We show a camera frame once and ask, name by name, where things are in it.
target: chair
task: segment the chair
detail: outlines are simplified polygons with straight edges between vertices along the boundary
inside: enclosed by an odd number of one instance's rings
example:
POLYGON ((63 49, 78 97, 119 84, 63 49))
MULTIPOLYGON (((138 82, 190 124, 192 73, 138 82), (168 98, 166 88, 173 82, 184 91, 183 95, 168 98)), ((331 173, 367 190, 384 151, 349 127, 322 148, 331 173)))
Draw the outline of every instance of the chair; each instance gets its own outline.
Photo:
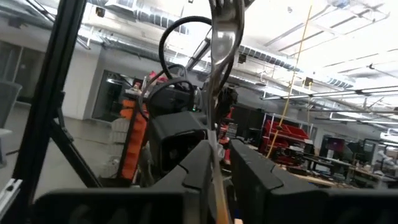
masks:
MULTIPOLYGON (((13 82, 0 81, 0 129, 4 129, 6 121, 17 100, 22 86, 13 82)), ((6 158, 1 149, 0 136, 0 168, 6 166, 6 158)))

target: machine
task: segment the machine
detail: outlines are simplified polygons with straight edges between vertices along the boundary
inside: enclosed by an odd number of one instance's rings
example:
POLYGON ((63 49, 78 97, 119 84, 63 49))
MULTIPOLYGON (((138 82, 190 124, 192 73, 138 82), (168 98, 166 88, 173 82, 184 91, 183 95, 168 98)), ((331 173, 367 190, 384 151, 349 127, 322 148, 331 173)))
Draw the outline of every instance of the machine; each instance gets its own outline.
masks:
MULTIPOLYGON (((165 73, 169 80, 151 97, 167 89, 184 102, 181 107, 152 109, 148 118, 147 138, 157 159, 154 172, 159 180, 142 189, 105 189, 97 184, 91 189, 57 190, 33 203, 85 6, 81 0, 60 1, 13 179, 0 195, 2 223, 232 223, 234 206, 227 206, 227 198, 234 198, 233 192, 226 194, 216 153, 216 123, 225 113, 217 113, 216 99, 243 36, 244 9, 242 0, 209 2, 212 20, 180 19, 164 32, 159 44, 163 71, 158 75, 165 73), (204 114, 190 111, 194 88, 184 78, 171 77, 164 59, 165 39, 186 22, 204 22, 213 29, 212 72, 203 86, 204 114)), ((397 223, 390 206, 398 199, 394 191, 321 190, 278 168, 240 140, 230 141, 229 148, 234 193, 245 224, 397 223)), ((88 184, 96 183, 95 177, 81 177, 93 180, 88 184)))

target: computer screen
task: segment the computer screen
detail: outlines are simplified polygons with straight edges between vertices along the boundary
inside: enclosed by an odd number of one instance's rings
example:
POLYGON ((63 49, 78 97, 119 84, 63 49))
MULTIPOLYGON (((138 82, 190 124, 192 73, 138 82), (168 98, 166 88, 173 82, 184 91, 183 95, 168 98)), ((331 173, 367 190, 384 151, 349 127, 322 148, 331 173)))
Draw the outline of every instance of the computer screen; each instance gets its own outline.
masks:
POLYGON ((345 140, 339 138, 328 138, 326 148, 335 152, 343 152, 345 140))

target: metal bracket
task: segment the metal bracket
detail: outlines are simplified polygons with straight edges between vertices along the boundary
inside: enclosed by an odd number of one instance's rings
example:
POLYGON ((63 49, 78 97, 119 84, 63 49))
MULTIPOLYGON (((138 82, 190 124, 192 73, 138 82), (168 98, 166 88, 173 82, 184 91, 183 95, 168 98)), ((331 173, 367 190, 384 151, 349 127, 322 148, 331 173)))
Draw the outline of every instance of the metal bracket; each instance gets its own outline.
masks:
POLYGON ((0 221, 19 193, 22 180, 10 179, 0 192, 0 221))

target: glass door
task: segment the glass door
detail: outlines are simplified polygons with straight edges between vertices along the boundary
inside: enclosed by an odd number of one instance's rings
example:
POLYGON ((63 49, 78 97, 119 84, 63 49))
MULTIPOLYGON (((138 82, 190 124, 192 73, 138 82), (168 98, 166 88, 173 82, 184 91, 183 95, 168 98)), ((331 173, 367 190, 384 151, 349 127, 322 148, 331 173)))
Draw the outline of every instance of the glass door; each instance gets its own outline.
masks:
POLYGON ((0 41, 0 81, 14 81, 22 47, 0 41))
POLYGON ((17 101, 32 103, 36 84, 44 61, 44 53, 24 48, 17 68, 15 82, 22 85, 17 101))

